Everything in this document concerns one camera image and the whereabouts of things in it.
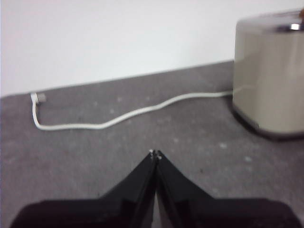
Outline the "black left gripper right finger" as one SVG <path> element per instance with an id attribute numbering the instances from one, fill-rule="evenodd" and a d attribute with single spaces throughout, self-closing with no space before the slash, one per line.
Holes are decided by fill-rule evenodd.
<path id="1" fill-rule="evenodd" d="M 157 196 L 162 225 L 171 228 L 297 228 L 283 202 L 266 198 L 215 198 L 156 151 Z"/>

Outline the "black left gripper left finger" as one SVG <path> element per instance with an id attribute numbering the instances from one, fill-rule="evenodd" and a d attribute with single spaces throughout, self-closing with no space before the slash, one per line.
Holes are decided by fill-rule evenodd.
<path id="1" fill-rule="evenodd" d="M 12 228 L 150 228 L 155 195 L 156 151 L 116 186 L 95 199 L 44 200 L 26 205 Z"/>

